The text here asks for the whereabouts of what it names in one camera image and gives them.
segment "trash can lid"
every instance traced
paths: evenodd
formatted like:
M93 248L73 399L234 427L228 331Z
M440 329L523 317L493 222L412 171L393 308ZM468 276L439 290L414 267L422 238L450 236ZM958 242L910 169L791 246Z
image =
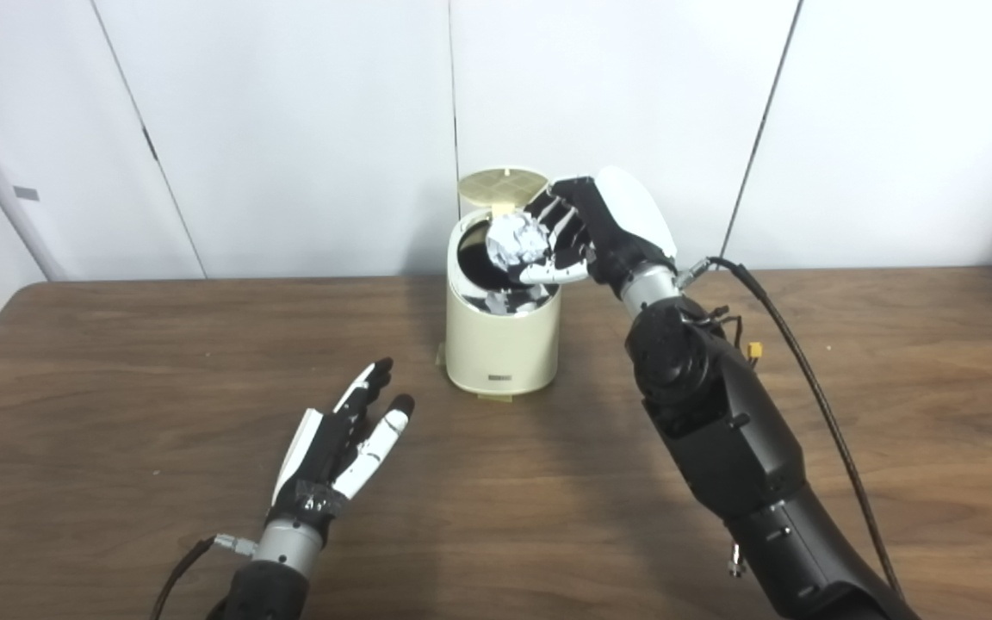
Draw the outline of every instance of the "trash can lid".
M457 193L477 207L499 212L522 207L546 188L549 180L524 168L481 170L457 182Z

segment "white fingertip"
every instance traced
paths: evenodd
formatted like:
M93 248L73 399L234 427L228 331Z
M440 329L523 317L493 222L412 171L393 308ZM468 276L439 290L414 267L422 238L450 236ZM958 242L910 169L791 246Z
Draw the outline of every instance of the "white fingertip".
M358 444L358 457L335 479L332 483L333 489L346 495L347 499L354 499L358 491L361 491L369 481L370 476L381 467L381 462L397 444L400 433L405 431L407 426L408 416L403 412L394 409L385 413L385 417L377 423L369 438Z
M570 264L564 270L557 270L553 263L532 264L519 272L518 278L524 285L567 285L587 278L587 261Z
M366 380L367 378L369 378L369 374L371 372L374 372L374 364L370 364L369 366L366 366L366 369L363 370L363 372L358 373L358 376L355 377L355 380L350 382L350 387L347 388L347 391L343 392L343 397L339 398L339 402L336 403L335 407L332 408L333 413L339 412L339 409L343 407L343 404L346 403L347 398L350 398L351 394L354 393L355 389L369 388L369 383L367 383Z
M308 452L308 446L312 446L312 438L319 430L319 423L323 421L324 413L316 409L306 409L304 417L301 418L300 426L296 427L293 440L290 441L290 448L286 451L286 459L282 460L282 468L278 472L278 481L275 482L275 497L271 503L278 502L278 493L282 490L282 484L296 474L296 468L301 465L304 456Z

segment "crumpled paper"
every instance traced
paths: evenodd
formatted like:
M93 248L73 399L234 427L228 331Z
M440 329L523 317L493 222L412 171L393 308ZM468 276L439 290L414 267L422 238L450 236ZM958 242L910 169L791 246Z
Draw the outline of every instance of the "crumpled paper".
M546 229L523 212L493 217L485 237L488 259L504 271L538 262L546 257L549 247Z

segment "wooden table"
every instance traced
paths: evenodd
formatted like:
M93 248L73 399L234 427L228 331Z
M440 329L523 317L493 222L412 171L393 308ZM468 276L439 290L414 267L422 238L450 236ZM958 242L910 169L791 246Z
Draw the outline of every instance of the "wooden table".
M923 617L992 617L992 270L760 275L829 393ZM437 368L440 278L47 283L0 315L0 619L145 617L174 561L257 537L307 406L397 360L412 425L332 532L309 617L775 617L690 497L630 378L629 319L568 287L554 385L477 400ZM724 274L693 289L764 342L809 475L873 560L819 413ZM203 617L209 553L164 617Z

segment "connector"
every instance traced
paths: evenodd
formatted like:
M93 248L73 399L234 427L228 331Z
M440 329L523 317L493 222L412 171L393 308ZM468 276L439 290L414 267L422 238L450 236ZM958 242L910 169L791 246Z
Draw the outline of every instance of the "connector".
M256 549L259 549L258 542L248 541L247 538L240 538L229 534L217 534L216 538L213 539L213 545L247 557L252 557Z

